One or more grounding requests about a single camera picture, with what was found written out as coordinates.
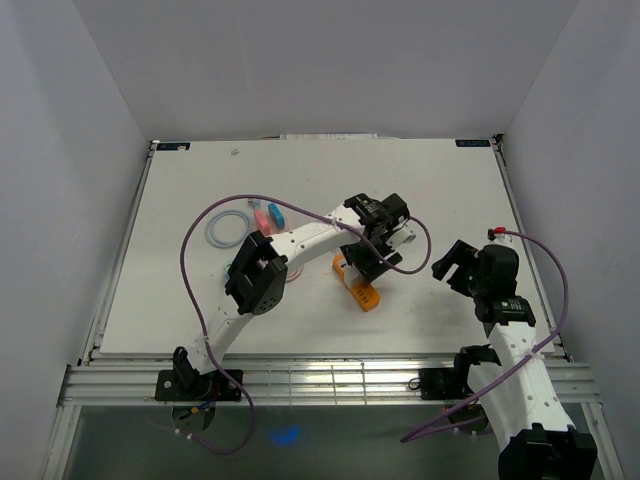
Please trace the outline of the blue charger plug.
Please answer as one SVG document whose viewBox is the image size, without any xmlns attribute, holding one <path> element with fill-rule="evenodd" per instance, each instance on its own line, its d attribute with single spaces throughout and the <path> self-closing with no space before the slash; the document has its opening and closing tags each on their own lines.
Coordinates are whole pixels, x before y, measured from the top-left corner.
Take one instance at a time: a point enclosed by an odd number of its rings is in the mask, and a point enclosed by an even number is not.
<svg viewBox="0 0 640 480">
<path fill-rule="evenodd" d="M 286 228 L 286 219 L 278 205 L 274 202 L 269 203 L 267 211 L 274 226 L 280 231 L 284 230 Z"/>
</svg>

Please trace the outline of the coral pink plug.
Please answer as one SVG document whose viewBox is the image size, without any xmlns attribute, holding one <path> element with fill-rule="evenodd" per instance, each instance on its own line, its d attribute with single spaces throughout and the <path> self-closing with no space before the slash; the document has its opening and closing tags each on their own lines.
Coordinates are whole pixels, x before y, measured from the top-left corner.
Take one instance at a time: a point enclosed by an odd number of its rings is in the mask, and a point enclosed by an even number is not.
<svg viewBox="0 0 640 480">
<path fill-rule="evenodd" d="M 271 226 L 265 214 L 260 209 L 256 209 L 253 215 L 256 230 L 260 231 L 264 236 L 270 236 Z"/>
</svg>

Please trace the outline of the white grey charger plug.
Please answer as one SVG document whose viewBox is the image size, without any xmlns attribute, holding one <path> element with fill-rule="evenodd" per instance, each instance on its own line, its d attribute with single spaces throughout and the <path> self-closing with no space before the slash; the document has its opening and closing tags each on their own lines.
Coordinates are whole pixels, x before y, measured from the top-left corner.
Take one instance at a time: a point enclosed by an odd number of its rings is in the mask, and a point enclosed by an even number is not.
<svg viewBox="0 0 640 480">
<path fill-rule="evenodd" d="M 346 287 L 349 289 L 358 287 L 361 284 L 361 281 L 362 279 L 359 271 L 351 265 L 346 265 L 343 269 L 343 282 Z"/>
</svg>

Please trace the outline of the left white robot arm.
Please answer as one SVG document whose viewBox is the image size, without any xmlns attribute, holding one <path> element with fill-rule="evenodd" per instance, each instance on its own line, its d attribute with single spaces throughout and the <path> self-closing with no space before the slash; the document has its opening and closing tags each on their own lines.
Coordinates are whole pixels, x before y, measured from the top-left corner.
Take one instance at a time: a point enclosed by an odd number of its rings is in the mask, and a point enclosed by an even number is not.
<svg viewBox="0 0 640 480">
<path fill-rule="evenodd" d="M 174 351 L 177 386 L 190 399 L 205 397 L 216 369 L 242 329 L 256 316 L 273 310 L 284 296 L 287 275 L 333 251 L 343 284 L 364 290 L 402 256 L 397 248 L 415 235 L 406 225 L 410 212 L 397 194 L 382 201 L 361 193 L 325 216 L 284 233 L 250 233 L 227 271 L 228 279 L 210 319 L 196 310 L 202 333 Z"/>
</svg>

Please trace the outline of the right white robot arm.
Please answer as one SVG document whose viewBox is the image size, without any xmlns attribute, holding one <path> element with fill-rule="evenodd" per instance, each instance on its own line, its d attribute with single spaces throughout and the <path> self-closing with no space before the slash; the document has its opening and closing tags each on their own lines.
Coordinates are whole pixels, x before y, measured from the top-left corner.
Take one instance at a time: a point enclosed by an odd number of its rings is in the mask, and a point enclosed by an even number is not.
<svg viewBox="0 0 640 480">
<path fill-rule="evenodd" d="M 597 460 L 593 437 L 564 410 L 537 345 L 530 303 L 518 295 L 519 256 L 505 245 L 477 249 L 462 240 L 432 267 L 438 280 L 474 302 L 488 343 L 462 348 L 451 382 L 479 396 L 498 441 L 502 479 L 588 479 Z"/>
</svg>

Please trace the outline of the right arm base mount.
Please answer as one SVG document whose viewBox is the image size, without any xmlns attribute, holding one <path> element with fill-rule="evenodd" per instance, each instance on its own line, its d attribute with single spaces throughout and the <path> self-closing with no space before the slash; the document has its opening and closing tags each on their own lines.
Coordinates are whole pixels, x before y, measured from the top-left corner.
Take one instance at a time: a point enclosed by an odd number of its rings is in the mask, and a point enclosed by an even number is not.
<svg viewBox="0 0 640 480">
<path fill-rule="evenodd" d="M 469 385 L 470 374 L 474 373 L 474 365 L 467 370 L 454 367 L 421 368 L 418 376 L 408 381 L 407 388 L 417 392 L 421 400 L 464 400 L 475 396 L 481 398 L 495 390 L 496 381 L 473 390 Z"/>
</svg>

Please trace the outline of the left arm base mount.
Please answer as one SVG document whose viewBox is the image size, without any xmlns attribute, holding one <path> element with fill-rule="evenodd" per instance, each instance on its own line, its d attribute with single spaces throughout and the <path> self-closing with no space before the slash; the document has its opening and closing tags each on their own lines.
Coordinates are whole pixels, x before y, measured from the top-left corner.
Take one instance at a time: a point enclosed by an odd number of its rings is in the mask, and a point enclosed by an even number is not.
<svg viewBox="0 0 640 480">
<path fill-rule="evenodd" d="M 240 390 L 219 371 L 199 376 L 193 387 L 186 387 L 173 369 L 161 370 L 154 399 L 161 402 L 239 401 Z"/>
</svg>

